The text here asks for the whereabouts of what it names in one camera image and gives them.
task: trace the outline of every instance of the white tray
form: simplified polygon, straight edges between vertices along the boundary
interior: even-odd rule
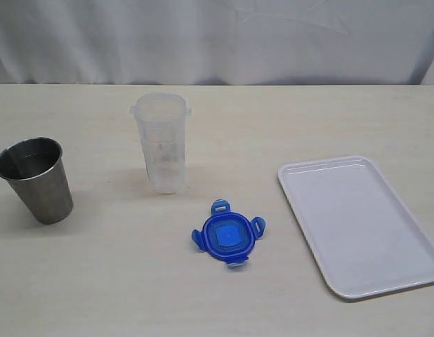
[[[336,294],[356,299],[434,282],[434,246],[368,159],[287,164],[278,178]]]

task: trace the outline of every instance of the blue lid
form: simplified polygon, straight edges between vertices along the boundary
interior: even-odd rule
[[[194,230],[192,240],[203,251],[226,263],[242,263],[254,247],[254,242],[264,233],[265,221],[255,217],[249,221],[242,214],[231,211],[226,200],[212,204],[211,217],[203,230]]]

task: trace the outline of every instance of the metal cup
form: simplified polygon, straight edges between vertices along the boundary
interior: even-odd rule
[[[50,138],[30,138],[0,154],[0,177],[43,224],[57,223],[73,208],[65,177],[63,149]]]

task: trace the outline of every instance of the translucent container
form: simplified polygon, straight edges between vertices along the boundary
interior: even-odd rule
[[[171,93],[149,93],[130,111],[138,124],[148,178],[158,193],[179,192],[185,186],[186,102]]]

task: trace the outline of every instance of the white fabric backdrop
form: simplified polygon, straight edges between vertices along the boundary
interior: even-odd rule
[[[434,0],[0,0],[0,82],[419,84],[433,61]]]

